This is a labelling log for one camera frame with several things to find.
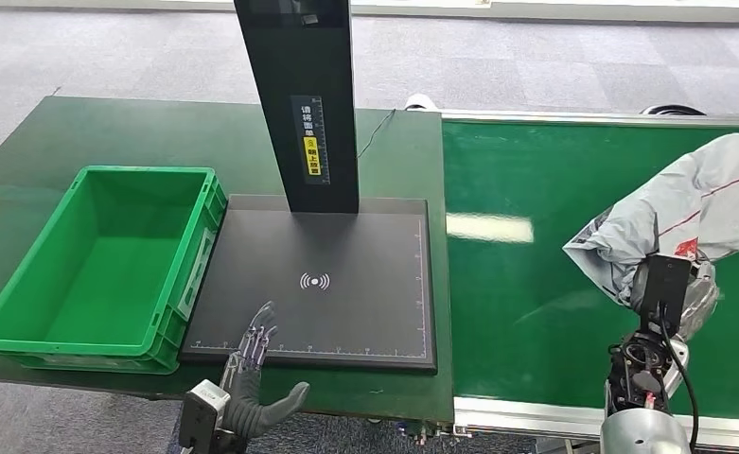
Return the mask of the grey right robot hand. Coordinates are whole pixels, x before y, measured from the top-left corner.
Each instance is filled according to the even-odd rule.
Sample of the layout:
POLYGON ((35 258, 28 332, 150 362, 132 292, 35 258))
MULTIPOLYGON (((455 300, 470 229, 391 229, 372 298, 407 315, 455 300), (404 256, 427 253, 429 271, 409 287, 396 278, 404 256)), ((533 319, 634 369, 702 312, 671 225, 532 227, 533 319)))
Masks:
POLYGON ((692 272, 677 332, 684 342, 689 342, 712 316, 719 296, 719 287, 715 283, 715 266, 711 260, 695 261, 692 272))

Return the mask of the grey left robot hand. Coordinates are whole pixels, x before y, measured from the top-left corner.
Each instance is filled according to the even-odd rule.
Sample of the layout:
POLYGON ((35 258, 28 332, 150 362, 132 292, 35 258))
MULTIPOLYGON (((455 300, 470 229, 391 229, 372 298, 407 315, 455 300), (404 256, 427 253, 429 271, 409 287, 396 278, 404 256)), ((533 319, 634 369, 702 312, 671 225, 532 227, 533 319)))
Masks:
POLYGON ((243 439, 261 436, 301 409, 310 385, 299 382, 288 395, 271 405, 259 403, 261 372, 272 337, 277 331, 275 304, 265 303, 245 330, 238 348, 225 365, 220 386, 230 395, 222 427, 243 439))

